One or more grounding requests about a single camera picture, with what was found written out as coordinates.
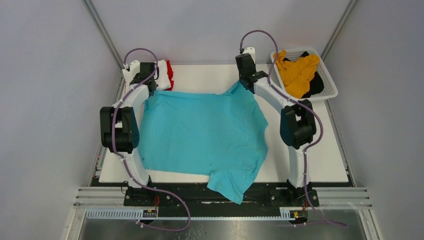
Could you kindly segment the folded white t shirt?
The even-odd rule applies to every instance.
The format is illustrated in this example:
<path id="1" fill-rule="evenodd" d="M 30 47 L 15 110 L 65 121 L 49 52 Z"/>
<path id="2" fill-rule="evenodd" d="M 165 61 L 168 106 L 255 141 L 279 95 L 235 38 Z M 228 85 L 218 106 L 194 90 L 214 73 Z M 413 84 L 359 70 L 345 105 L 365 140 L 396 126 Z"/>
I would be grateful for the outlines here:
<path id="1" fill-rule="evenodd" d="M 156 80 L 159 90 L 166 90 L 170 87 L 170 81 L 167 74 L 167 64 L 166 60 L 158 61 L 158 79 Z M 130 89 L 130 82 L 125 80 L 125 92 L 128 92 Z"/>

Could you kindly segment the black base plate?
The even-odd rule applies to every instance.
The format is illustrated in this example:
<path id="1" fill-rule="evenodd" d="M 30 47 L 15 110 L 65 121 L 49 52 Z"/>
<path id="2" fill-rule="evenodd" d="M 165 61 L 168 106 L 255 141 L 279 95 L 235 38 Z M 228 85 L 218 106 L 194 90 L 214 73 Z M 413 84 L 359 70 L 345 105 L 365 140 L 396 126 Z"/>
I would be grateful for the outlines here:
<path id="1" fill-rule="evenodd" d="M 172 212 L 172 216 L 186 217 L 187 213 L 205 215 L 260 216 L 270 215 L 278 208 L 294 207 L 304 210 L 318 207 L 316 190 L 310 185 L 294 188 L 285 182 L 253 183 L 242 195 L 242 203 L 236 204 L 222 194 L 207 188 L 206 183 L 149 183 L 150 188 L 160 191 L 131 187 L 126 181 L 121 183 L 100 183 L 94 181 L 92 187 L 116 188 L 117 197 L 126 207 L 152 207 Z"/>

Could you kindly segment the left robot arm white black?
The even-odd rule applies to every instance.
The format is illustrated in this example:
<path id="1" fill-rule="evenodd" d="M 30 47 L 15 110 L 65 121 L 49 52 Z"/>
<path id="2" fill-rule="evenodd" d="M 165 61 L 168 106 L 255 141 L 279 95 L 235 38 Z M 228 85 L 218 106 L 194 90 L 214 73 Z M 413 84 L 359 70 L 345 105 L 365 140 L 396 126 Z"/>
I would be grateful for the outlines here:
<path id="1" fill-rule="evenodd" d="M 132 188 L 139 188 L 136 199 L 144 206 L 152 204 L 155 192 L 146 187 L 150 176 L 143 166 L 137 150 L 140 141 L 139 127 L 143 113 L 141 106 L 153 96 L 157 85 L 155 77 L 159 74 L 158 64 L 154 62 L 133 61 L 123 69 L 129 85 L 125 95 L 111 106 L 99 111 L 100 140 L 121 162 L 126 171 L 126 182 Z"/>

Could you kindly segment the white plastic basket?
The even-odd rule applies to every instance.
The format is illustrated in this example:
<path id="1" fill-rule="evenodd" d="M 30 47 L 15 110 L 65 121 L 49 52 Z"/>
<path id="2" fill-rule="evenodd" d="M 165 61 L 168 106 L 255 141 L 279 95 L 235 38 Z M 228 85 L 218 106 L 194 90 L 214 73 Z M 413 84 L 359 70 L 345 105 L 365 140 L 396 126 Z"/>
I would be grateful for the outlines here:
<path id="1" fill-rule="evenodd" d="M 292 99 L 325 101 L 337 87 L 319 54 L 312 48 L 282 49 L 270 54 L 282 90 Z"/>

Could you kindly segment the teal t shirt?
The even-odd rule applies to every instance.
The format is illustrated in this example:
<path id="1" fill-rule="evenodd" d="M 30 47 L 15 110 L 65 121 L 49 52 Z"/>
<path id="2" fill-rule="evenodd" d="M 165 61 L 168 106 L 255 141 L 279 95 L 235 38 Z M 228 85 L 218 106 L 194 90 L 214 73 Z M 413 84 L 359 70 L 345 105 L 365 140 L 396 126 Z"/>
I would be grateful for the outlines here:
<path id="1" fill-rule="evenodd" d="M 266 159 L 267 126 L 239 82 L 221 94 L 161 90 L 145 102 L 137 150 L 145 169 L 208 176 L 240 204 Z"/>

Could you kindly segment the folded red t shirt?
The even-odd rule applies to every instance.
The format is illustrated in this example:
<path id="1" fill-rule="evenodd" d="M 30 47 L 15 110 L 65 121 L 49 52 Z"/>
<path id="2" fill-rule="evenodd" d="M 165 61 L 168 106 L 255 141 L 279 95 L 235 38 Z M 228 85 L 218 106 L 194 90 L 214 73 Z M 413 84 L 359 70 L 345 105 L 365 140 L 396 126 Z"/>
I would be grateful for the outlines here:
<path id="1" fill-rule="evenodd" d="M 172 69 L 171 62 L 169 60 L 166 60 L 166 66 L 167 66 L 167 75 L 170 83 L 170 87 L 166 89 L 166 91 L 172 91 L 174 87 L 174 71 Z"/>

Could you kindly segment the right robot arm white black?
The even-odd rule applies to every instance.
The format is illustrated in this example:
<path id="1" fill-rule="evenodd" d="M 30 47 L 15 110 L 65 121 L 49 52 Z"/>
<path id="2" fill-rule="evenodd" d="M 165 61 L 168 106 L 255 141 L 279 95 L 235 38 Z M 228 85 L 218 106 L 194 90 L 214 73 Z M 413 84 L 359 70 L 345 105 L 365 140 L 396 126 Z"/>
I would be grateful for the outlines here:
<path id="1" fill-rule="evenodd" d="M 301 205 L 307 194 L 303 189 L 310 182 L 305 164 L 304 150 L 317 133 L 314 115 L 309 111 L 308 100 L 295 102 L 273 85 L 269 75 L 258 71 L 252 53 L 242 50 L 235 57 L 239 82 L 252 94 L 260 96 L 280 114 L 279 134 L 289 151 L 288 182 L 293 187 L 287 191 L 287 201 L 293 206 Z"/>

